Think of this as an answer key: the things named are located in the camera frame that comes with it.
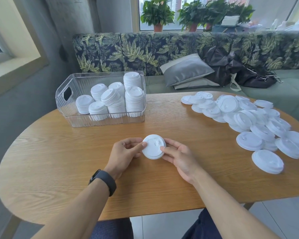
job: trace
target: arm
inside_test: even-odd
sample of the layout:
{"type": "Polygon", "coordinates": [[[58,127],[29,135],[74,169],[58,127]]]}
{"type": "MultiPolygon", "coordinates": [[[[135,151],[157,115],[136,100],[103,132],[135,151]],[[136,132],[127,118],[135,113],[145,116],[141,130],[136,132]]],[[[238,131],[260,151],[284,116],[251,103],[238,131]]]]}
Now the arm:
{"type": "MultiPolygon", "coordinates": [[[[128,167],[133,157],[139,157],[147,143],[142,138],[127,138],[116,142],[104,171],[115,180],[128,167]]],[[[48,222],[33,239],[89,239],[110,195],[109,188],[95,179],[67,207],[48,222]]]]}
{"type": "Polygon", "coordinates": [[[195,187],[223,239],[279,238],[219,186],[200,167],[187,146],[164,140],[168,147],[161,147],[165,153],[163,159],[174,164],[182,178],[195,187]]]}

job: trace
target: sofa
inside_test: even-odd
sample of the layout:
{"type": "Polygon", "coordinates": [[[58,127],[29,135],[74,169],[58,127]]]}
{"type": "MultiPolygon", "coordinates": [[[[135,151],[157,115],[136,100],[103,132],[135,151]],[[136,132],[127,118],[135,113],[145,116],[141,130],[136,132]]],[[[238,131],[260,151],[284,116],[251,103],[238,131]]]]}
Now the sofa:
{"type": "Polygon", "coordinates": [[[141,70],[146,92],[223,91],[254,99],[268,100],[276,108],[299,120],[299,32],[179,32],[179,33],[96,33],[73,37],[73,45],[82,72],[141,70]],[[160,66],[192,53],[202,55],[206,46],[235,51],[243,64],[261,66],[280,77],[267,89],[229,86],[174,90],[166,87],[160,66]]]}

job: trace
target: wood grain surface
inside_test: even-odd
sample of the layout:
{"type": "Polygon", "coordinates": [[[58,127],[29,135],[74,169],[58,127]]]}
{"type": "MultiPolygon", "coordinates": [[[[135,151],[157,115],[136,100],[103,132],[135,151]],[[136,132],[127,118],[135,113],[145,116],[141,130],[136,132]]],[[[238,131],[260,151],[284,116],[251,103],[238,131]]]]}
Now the wood grain surface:
{"type": "MultiPolygon", "coordinates": [[[[211,92],[216,99],[221,92],[211,92]]],[[[54,110],[30,125],[10,146],[0,165],[0,198],[17,217],[45,224],[107,164],[112,145],[126,137],[158,134],[189,146],[199,163],[238,202],[299,196],[299,159],[277,151],[285,169],[258,169],[251,151],[236,143],[238,132],[192,111],[180,99],[195,92],[147,95],[145,122],[72,128],[54,110]]],[[[299,122],[281,112],[299,132],[299,122]]],[[[132,160],[117,181],[101,220],[203,208],[193,186],[163,159],[132,160]]]]}

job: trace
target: bag strap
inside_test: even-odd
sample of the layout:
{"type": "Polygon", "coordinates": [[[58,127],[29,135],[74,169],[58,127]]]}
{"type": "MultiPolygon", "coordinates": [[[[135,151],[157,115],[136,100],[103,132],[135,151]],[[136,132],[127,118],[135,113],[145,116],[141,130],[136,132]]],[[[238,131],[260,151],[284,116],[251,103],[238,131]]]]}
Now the bag strap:
{"type": "Polygon", "coordinates": [[[237,84],[237,82],[235,81],[236,75],[237,75],[237,73],[235,73],[235,74],[231,74],[231,83],[230,83],[229,88],[230,88],[231,90],[233,90],[233,91],[238,92],[238,91],[241,91],[241,88],[240,88],[239,84],[237,84]],[[236,85],[237,89],[232,88],[232,87],[231,87],[232,84],[236,85]]]}

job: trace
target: forearm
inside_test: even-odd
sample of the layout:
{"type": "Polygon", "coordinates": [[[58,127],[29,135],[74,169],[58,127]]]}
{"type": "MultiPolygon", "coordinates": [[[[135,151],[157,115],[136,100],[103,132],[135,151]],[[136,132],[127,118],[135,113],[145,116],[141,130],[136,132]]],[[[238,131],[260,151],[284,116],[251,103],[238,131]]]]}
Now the forearm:
{"type": "Polygon", "coordinates": [[[95,179],[33,239],[88,239],[109,197],[108,186],[95,179]]]}
{"type": "Polygon", "coordinates": [[[242,207],[203,169],[195,172],[194,187],[223,239],[279,238],[242,207]]]}

